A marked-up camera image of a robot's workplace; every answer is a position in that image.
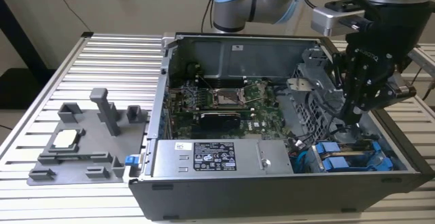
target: aluminum extrusion table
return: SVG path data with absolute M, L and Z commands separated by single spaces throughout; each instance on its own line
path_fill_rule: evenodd
M 339 49 L 345 42 L 335 42 Z M 55 130 L 65 102 L 97 109 L 94 87 L 106 87 L 117 108 L 151 111 L 162 61 L 162 36 L 94 34 L 82 38 L 16 128 L 0 146 L 0 220 L 14 224 L 153 223 L 127 184 L 29 186 L 26 179 Z M 435 45 L 422 50 L 435 56 Z M 415 97 L 387 109 L 435 169 L 435 114 Z M 147 130 L 143 145 L 147 145 Z M 435 223 L 435 181 L 393 194 L 365 213 L 199 220 L 198 223 Z

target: gray plastic block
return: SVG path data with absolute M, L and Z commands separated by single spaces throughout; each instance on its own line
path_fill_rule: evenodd
M 75 114 L 82 114 L 78 103 L 65 103 L 58 112 L 61 120 L 65 123 L 77 123 Z
M 130 105 L 127 107 L 127 117 L 130 123 L 143 123 L 147 118 L 142 114 L 142 109 L 139 105 Z
M 95 163 L 113 161 L 113 156 L 110 152 L 93 152 L 93 154 L 94 156 L 91 156 L 91 159 Z
M 118 160 L 118 157 L 114 157 L 113 171 L 115 173 L 115 176 L 117 177 L 123 177 L 125 170 L 126 170 L 126 166 L 121 163 L 121 161 Z
M 118 136 L 122 133 L 122 130 L 117 124 L 117 115 L 114 115 L 117 108 L 115 105 L 111 106 L 107 101 L 107 93 L 109 92 L 106 88 L 94 88 L 90 99 L 98 105 L 101 110 L 99 118 L 106 123 L 109 132 L 113 136 Z
M 51 153 L 47 154 L 41 154 L 38 161 L 45 165 L 45 164 L 59 164 L 61 160 L 57 159 L 57 154 L 51 155 Z
M 59 122 L 35 166 L 37 169 L 50 167 L 57 176 L 50 181 L 37 181 L 30 177 L 27 180 L 30 185 L 123 182 L 122 177 L 126 171 L 123 160 L 129 155 L 141 153 L 147 123 L 130 123 L 127 110 L 121 110 L 118 124 L 123 133 L 119 136 L 111 136 L 106 124 L 99 120 L 98 113 L 97 109 L 85 109 L 82 114 L 74 115 L 78 123 Z M 57 150 L 54 142 L 57 134 L 63 130 L 77 130 L 81 137 L 71 148 Z M 106 167 L 109 177 L 89 178 L 86 172 L 90 166 Z
M 35 180 L 35 181 L 50 181 L 54 180 L 54 176 L 57 174 L 54 171 L 49 169 L 34 169 L 29 173 L 29 176 Z
M 89 178 L 109 178 L 110 172 L 103 166 L 90 166 L 86 172 Z

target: open computer tower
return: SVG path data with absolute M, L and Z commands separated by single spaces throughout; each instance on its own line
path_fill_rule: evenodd
M 385 110 L 329 114 L 329 39 L 178 33 L 165 50 L 130 181 L 149 219 L 362 212 L 434 177 Z

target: motherboard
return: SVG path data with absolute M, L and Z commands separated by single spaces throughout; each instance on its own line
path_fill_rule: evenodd
M 197 78 L 170 89 L 174 139 L 289 138 L 291 130 L 267 79 L 245 78 L 223 85 Z

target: blue latch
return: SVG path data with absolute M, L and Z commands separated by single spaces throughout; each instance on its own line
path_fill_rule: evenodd
M 139 166 L 139 156 L 130 155 L 126 157 L 126 165 L 138 167 Z

